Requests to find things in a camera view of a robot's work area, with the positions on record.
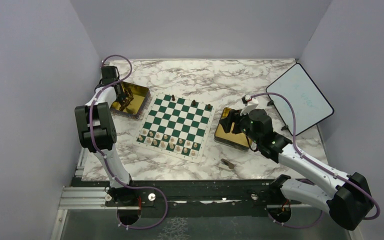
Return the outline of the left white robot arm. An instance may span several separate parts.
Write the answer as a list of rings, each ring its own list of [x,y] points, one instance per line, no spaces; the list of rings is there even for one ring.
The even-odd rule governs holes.
[[[109,178],[107,195],[111,200],[132,205],[137,191],[130,186],[131,176],[124,168],[116,149],[117,131],[110,107],[124,95],[120,74],[115,66],[102,66],[102,78],[95,87],[93,97],[74,109],[81,146],[93,153]]]

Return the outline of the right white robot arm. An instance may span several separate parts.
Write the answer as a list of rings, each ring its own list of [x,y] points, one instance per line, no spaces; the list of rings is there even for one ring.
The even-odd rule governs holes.
[[[274,131],[272,119],[265,110],[254,109],[241,114],[232,109],[219,124],[227,134],[244,134],[265,158],[311,181],[305,184],[290,176],[279,176],[268,190],[272,202],[295,200],[310,205],[329,214],[339,226],[350,231],[367,220],[373,208],[379,208],[363,175],[358,172],[349,175],[306,154],[292,140]]]

